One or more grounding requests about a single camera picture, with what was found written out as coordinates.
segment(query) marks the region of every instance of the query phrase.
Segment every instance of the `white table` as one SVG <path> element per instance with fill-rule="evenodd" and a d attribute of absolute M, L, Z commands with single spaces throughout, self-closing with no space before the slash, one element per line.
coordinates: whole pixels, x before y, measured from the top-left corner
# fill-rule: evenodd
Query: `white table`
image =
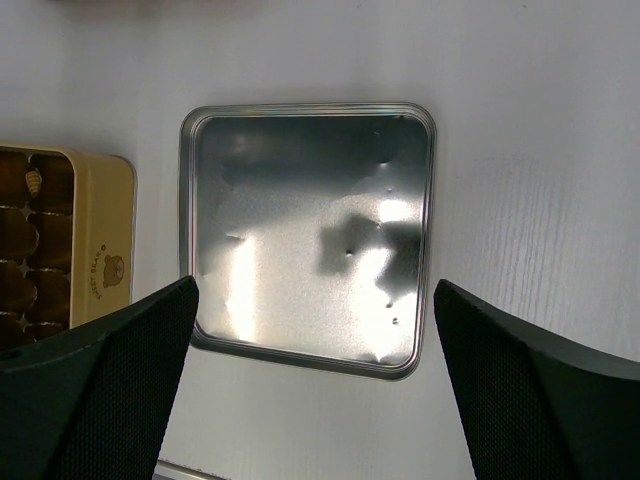
<path fill-rule="evenodd" d="M 0 137 L 133 161 L 138 299 L 178 274 L 191 109 L 416 102 L 439 130 L 431 289 L 640 360 L 639 23 L 631 0 L 3 0 Z M 432 314 L 399 383 L 190 350 L 161 459 L 232 480 L 473 477 Z"/>

